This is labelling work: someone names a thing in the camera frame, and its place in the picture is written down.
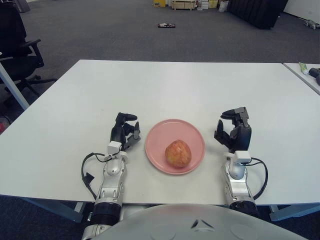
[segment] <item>chair base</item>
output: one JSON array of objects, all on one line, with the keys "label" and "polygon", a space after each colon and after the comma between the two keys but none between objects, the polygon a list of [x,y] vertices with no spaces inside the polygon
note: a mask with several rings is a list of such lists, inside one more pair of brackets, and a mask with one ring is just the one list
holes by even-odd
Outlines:
[{"label": "chair base", "polygon": [[[45,83],[49,83],[49,82],[56,82],[57,79],[56,78],[50,78],[50,79],[41,79],[41,77],[39,75],[34,75],[33,77],[29,78],[29,79],[22,79],[19,83],[16,84],[16,87],[19,89],[19,91],[21,92],[24,88],[28,88],[30,89],[31,92],[33,92],[36,96],[40,97],[40,94],[31,86],[33,84],[45,84]],[[9,89],[7,87],[4,88],[5,91],[7,91],[8,93],[10,93]],[[10,97],[8,97],[3,104],[8,106],[9,103],[15,99],[13,95],[11,95]]]}]

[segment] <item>white wall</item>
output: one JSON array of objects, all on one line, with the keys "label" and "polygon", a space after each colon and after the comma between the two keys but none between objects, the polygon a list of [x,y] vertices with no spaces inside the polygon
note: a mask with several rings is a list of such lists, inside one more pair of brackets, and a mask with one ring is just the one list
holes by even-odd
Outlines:
[{"label": "white wall", "polygon": [[284,11],[320,24],[320,0],[289,0]]}]

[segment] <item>apple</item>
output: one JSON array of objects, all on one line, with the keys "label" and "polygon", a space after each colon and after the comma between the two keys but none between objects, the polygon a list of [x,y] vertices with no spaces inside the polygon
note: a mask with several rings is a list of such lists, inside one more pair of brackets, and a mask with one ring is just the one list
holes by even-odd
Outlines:
[{"label": "apple", "polygon": [[165,158],[175,168],[183,168],[191,161],[191,150],[182,140],[178,139],[165,149]]}]

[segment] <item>office chair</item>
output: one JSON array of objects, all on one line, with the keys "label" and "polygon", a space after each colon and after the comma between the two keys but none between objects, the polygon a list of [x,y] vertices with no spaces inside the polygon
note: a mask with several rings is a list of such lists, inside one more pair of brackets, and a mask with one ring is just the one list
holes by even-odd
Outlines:
[{"label": "office chair", "polygon": [[[18,10],[12,3],[0,3],[0,63],[15,81],[20,81],[16,87],[21,91],[24,88],[30,89],[38,97],[40,94],[32,87],[33,84],[43,84],[48,82],[55,82],[57,79],[40,80],[41,77],[35,75],[27,79],[37,69],[44,66],[44,61],[39,52],[37,43],[40,39],[33,41],[26,41],[27,36],[24,24],[20,17]],[[9,97],[5,104],[7,104],[13,96]]]}]

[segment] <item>floor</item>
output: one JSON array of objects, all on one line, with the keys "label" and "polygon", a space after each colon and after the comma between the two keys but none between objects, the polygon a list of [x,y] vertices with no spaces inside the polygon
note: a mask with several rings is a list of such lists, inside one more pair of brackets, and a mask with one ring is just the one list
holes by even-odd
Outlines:
[{"label": "floor", "polygon": [[[38,44],[45,66],[35,74],[59,78],[80,59],[168,62],[320,63],[320,31],[283,13],[261,30],[229,12],[155,8],[151,0],[37,0],[22,13],[27,39]],[[157,28],[174,23],[176,28]],[[51,83],[35,88],[43,93]],[[9,95],[0,86],[0,102]],[[29,103],[36,97],[22,91]],[[16,119],[15,101],[0,104]],[[74,223],[16,197],[0,197],[1,239],[80,239],[87,224]],[[268,208],[260,207],[268,221]],[[275,222],[307,239],[320,239],[320,213]]]}]

